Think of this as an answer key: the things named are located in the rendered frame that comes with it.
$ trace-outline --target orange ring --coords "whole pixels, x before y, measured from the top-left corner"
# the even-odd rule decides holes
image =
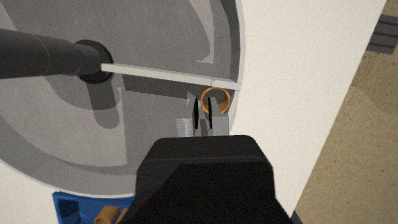
[[[220,108],[220,112],[223,114],[228,110],[229,106],[231,105],[231,96],[229,95],[228,91],[223,88],[213,87],[213,86],[205,86],[205,88],[202,91],[202,95],[200,96],[200,104],[202,105],[203,110],[206,113],[209,113],[209,105],[207,103],[205,103],[204,97],[205,97],[206,93],[208,93],[210,90],[213,90],[213,89],[222,90],[225,94],[224,100],[220,104],[218,104],[218,108]]]

